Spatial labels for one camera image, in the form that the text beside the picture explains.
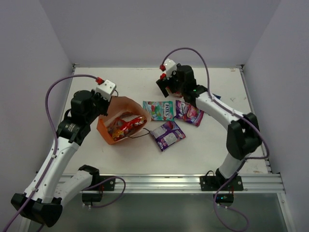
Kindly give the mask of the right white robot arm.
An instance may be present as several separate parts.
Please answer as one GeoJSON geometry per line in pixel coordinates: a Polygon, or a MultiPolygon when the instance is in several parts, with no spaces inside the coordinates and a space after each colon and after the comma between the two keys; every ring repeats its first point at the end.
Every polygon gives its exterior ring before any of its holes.
{"type": "Polygon", "coordinates": [[[227,189],[248,155],[262,144],[257,117],[234,110],[211,94],[207,87],[198,85],[191,66],[166,61],[159,68],[163,73],[156,84],[165,97],[178,93],[186,103],[205,112],[226,129],[228,154],[215,172],[215,184],[219,189],[227,189]]]}

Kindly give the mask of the red snack packet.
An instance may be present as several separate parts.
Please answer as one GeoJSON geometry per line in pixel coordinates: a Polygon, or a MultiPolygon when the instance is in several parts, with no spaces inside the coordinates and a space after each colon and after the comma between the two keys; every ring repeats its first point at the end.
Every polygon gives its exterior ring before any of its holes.
{"type": "Polygon", "coordinates": [[[145,116],[124,112],[109,124],[107,130],[114,141],[119,141],[137,132],[146,122],[145,116]]]}

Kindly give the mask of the green wafer packet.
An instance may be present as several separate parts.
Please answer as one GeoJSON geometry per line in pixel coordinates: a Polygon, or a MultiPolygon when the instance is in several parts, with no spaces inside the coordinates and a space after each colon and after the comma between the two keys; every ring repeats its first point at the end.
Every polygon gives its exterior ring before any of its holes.
{"type": "Polygon", "coordinates": [[[152,121],[174,121],[172,101],[143,101],[143,108],[150,114],[152,121]]]}

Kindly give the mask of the purple white snack packet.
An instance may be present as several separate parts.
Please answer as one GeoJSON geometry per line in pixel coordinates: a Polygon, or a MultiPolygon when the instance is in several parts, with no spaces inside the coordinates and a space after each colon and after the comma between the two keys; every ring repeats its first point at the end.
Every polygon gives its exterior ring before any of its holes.
{"type": "Polygon", "coordinates": [[[150,132],[161,152],[167,150],[173,144],[186,138],[184,132],[174,121],[167,121],[150,132]]]}

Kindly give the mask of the purple Fox's candy bag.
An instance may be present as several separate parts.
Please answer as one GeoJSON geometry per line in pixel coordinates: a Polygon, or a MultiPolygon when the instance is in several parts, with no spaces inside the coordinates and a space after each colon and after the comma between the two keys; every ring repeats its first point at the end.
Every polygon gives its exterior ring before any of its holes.
{"type": "Polygon", "coordinates": [[[191,104],[176,100],[176,115],[175,119],[182,120],[186,123],[198,127],[204,116],[204,112],[195,108],[191,104]]]}

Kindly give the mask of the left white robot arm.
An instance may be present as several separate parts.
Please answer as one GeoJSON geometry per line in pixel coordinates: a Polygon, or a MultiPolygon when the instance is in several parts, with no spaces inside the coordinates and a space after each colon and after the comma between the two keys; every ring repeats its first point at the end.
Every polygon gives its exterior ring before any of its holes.
{"type": "Polygon", "coordinates": [[[80,191],[97,189],[99,170],[83,165],[62,186],[58,182],[75,152],[90,133],[91,124],[100,115],[107,115],[114,89],[77,91],[70,109],[54,130],[55,139],[49,154],[31,184],[23,193],[16,193],[12,206],[21,215],[34,222],[52,227],[59,220],[64,206],[80,191]]]}

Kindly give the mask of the orange paper bag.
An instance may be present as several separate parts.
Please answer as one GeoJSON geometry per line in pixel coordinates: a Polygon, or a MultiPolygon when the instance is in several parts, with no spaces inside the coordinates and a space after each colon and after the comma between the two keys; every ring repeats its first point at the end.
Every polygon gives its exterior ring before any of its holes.
{"type": "Polygon", "coordinates": [[[99,116],[97,130],[110,145],[136,135],[151,122],[151,115],[128,97],[113,96],[107,116],[99,116]]]}

